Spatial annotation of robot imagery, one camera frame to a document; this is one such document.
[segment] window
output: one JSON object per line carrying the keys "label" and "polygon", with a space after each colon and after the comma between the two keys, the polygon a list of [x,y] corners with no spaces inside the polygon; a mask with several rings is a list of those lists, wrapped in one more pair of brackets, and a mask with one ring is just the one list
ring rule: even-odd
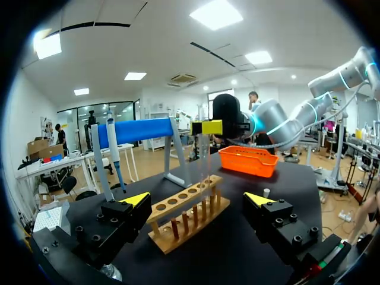
{"label": "window", "polygon": [[232,96],[235,96],[235,92],[233,89],[227,89],[227,90],[222,90],[222,91],[207,94],[207,96],[208,96],[208,118],[210,120],[213,119],[213,101],[214,101],[214,99],[216,98],[216,96],[218,96],[220,94],[226,94],[226,93],[230,94]]}
{"label": "window", "polygon": [[134,120],[133,102],[102,103],[58,112],[58,122],[64,126],[69,151],[88,150],[84,125],[88,124],[90,111],[98,124],[107,123],[107,111],[112,111],[115,122]]}

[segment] man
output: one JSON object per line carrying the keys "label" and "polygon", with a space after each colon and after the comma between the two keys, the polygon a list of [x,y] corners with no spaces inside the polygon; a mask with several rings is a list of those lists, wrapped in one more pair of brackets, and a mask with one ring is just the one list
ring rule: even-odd
{"label": "man", "polygon": [[64,147],[64,155],[67,156],[69,150],[67,149],[65,131],[61,128],[61,125],[58,123],[55,125],[55,130],[58,132],[58,142],[62,144],[62,146]]}
{"label": "man", "polygon": [[[254,112],[258,106],[260,106],[261,101],[259,101],[259,95],[256,91],[251,91],[248,94],[249,97],[249,110],[251,112]],[[269,139],[267,134],[258,134],[256,136],[256,145],[270,145],[272,144],[271,140]],[[275,155],[274,148],[267,148],[270,154]]]}
{"label": "man", "polygon": [[256,91],[251,91],[248,94],[249,97],[249,110],[254,112],[258,106],[260,106],[261,101],[259,101],[259,95]]}
{"label": "man", "polygon": [[353,245],[356,242],[356,237],[364,226],[367,217],[370,222],[375,220],[380,221],[380,183],[376,185],[375,194],[367,198],[359,209],[357,209],[354,228],[347,241],[349,244]]}

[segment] blue foam block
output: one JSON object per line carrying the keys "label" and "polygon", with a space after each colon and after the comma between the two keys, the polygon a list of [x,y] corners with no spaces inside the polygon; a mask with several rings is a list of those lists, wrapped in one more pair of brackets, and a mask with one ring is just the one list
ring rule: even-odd
{"label": "blue foam block", "polygon": [[[169,118],[117,122],[115,123],[115,132],[118,144],[173,135]],[[100,148],[108,148],[106,125],[99,125],[98,133]]]}

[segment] red component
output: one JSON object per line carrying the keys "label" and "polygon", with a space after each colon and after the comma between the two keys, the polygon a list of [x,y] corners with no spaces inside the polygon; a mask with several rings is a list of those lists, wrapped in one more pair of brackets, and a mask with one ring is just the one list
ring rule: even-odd
{"label": "red component", "polygon": [[321,270],[322,268],[318,264],[312,264],[310,268],[310,276],[316,276]]}

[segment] ceiling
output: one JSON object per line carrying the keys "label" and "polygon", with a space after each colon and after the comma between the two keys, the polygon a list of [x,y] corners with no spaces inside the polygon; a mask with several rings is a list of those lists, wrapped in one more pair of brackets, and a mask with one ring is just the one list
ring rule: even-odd
{"label": "ceiling", "polygon": [[[336,10],[320,0],[228,0],[243,21],[211,31],[189,14],[210,0],[73,0],[41,25],[59,31],[94,21],[129,27],[94,26],[61,32],[62,53],[38,60],[32,42],[21,61],[26,76],[58,106],[126,97],[144,87],[165,87],[180,72],[210,90],[262,83],[307,84],[348,59],[363,45]],[[224,59],[191,45],[194,42]],[[273,62],[253,66],[244,54],[267,50]],[[124,81],[127,72],[146,72],[141,81]],[[75,96],[74,89],[90,88]]]}

